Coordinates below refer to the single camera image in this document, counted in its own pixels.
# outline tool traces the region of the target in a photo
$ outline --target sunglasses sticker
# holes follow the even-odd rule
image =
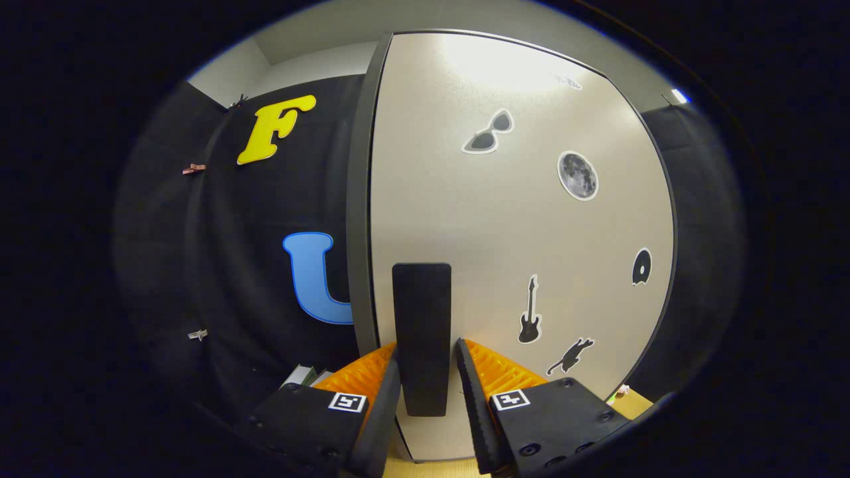
[[[467,154],[487,154],[499,147],[498,134],[513,131],[513,118],[508,110],[502,108],[490,119],[490,126],[481,129],[461,147]]]
[[[564,151],[558,157],[558,178],[569,195],[579,201],[590,201],[599,191],[596,168],[575,151]]]

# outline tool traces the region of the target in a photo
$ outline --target cat sticker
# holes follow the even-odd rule
[[[593,346],[593,344],[595,344],[593,339],[587,338],[587,340],[585,340],[583,337],[579,337],[579,339],[575,341],[575,343],[566,351],[566,353],[564,353],[564,356],[561,357],[561,360],[549,367],[549,370],[546,370],[546,375],[548,377],[552,376],[553,370],[555,370],[555,368],[557,368],[558,366],[561,366],[561,370],[563,370],[564,373],[567,373],[568,370],[570,370],[576,363],[579,362],[579,360],[581,360],[579,354],[584,349]]]

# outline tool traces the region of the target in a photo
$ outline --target black fabric backdrop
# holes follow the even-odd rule
[[[152,118],[124,173],[114,255],[127,312],[155,367],[182,395],[228,422],[297,364],[337,370],[359,355],[351,326],[308,316],[283,238],[320,231],[328,289],[349,301],[345,192],[362,76],[327,78],[224,108],[184,83]],[[305,94],[269,159],[237,166],[260,107]],[[190,162],[207,170],[183,176]],[[203,341],[187,333],[206,329]]]
[[[746,230],[729,154],[691,104],[642,114],[670,177],[677,263],[664,318],[627,383],[651,401],[679,391],[711,356],[738,304]]]

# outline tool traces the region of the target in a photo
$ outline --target screw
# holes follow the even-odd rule
[[[552,458],[551,460],[547,461],[546,464],[543,465],[543,468],[549,468],[550,466],[554,466],[556,464],[559,464],[562,461],[564,461],[565,459],[567,459],[567,457],[565,457],[564,455]]]
[[[322,448],[321,454],[326,458],[336,458],[339,456],[339,452],[335,448]]]
[[[531,455],[540,451],[540,445],[536,443],[530,443],[519,449],[519,454],[524,457],[530,457]]]
[[[581,445],[580,447],[576,448],[575,452],[578,453],[582,450],[587,450],[591,445],[593,445],[593,443],[594,443],[594,441],[589,441],[589,442],[585,443],[584,445]]]

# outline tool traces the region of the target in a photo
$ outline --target wooden floor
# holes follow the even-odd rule
[[[415,464],[400,458],[387,458],[385,478],[478,478],[475,458],[451,461],[435,461]]]

